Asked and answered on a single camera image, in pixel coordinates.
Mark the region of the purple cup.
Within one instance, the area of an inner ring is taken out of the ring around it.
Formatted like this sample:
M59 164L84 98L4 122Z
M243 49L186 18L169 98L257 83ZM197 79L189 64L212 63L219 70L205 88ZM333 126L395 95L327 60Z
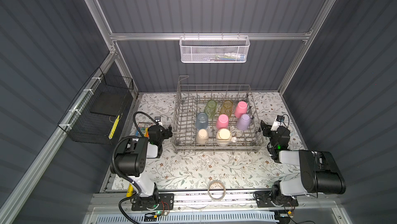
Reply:
M236 128L240 131L245 131L249 128L251 123L251 117L248 114L242 114L241 117L237 120Z

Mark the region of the beige cup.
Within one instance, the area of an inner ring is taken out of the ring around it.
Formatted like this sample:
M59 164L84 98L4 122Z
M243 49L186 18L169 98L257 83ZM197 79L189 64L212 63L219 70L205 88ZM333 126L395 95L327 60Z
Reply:
M209 141L209 134L206 129L200 129L196 134L196 143L198 145L205 145Z

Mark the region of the blue glass tumbler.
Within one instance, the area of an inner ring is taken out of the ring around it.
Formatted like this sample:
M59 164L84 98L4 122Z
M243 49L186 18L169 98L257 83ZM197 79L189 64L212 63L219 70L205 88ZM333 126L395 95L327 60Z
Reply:
M200 112L197 114L195 127L197 130L208 128L208 115L206 113Z

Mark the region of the pink cup front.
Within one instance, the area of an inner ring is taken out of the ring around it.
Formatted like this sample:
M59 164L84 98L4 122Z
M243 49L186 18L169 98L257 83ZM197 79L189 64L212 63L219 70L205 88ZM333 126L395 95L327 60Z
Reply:
M248 110L248 103L245 101L240 101L236 105L234 115L236 118L240 118L243 114L246 114Z

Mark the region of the pink cup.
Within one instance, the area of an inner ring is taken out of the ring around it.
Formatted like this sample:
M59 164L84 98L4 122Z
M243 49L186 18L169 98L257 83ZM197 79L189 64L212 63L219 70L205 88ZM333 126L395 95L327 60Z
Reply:
M236 118L240 118L243 114L246 114L248 110L248 103L245 101L240 101L236 105L234 115Z
M216 128L220 129L227 129L229 124L229 117L226 114L221 114L216 122Z

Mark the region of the white ceramic mug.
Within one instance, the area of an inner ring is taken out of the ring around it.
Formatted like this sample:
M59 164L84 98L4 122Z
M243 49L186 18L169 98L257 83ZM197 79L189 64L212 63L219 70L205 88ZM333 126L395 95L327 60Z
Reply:
M229 129L223 128L220 129L216 135L216 143L220 147L226 147L230 143L236 143L237 138L232 136L232 133Z

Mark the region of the green glass tumbler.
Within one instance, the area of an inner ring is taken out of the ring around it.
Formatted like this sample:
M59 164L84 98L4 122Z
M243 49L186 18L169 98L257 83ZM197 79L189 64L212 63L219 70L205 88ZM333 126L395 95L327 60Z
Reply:
M213 99L210 99L204 108L204 113L207 114L208 119L213 119L217 112L217 102Z

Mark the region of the yellow glass tumbler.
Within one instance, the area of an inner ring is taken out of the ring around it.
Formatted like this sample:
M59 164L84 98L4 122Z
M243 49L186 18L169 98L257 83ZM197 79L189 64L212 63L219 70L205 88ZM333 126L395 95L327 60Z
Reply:
M220 108L220 115L224 114L228 118L232 116L233 113L233 102L230 100L225 100Z

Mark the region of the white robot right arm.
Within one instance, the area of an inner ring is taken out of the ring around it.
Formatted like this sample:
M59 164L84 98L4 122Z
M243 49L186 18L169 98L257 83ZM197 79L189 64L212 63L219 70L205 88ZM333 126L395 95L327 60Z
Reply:
M278 164L298 166L298 175L289 180L278 180L273 184L267 199L274 206L298 206L295 197L311 194L342 195L346 182L330 152L290 150L290 131L282 122L273 125L260 122L260 130L269 138L267 150Z

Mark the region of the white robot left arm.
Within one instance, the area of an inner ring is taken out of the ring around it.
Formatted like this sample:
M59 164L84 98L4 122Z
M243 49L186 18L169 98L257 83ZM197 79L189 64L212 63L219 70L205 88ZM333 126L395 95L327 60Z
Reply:
M148 128L148 137L123 137L112 153L110 170L133 187L131 197L138 207L151 210L159 204L158 187L145 172L145 166L148 158L161 156L163 141L172 136L171 126L165 129L152 125Z

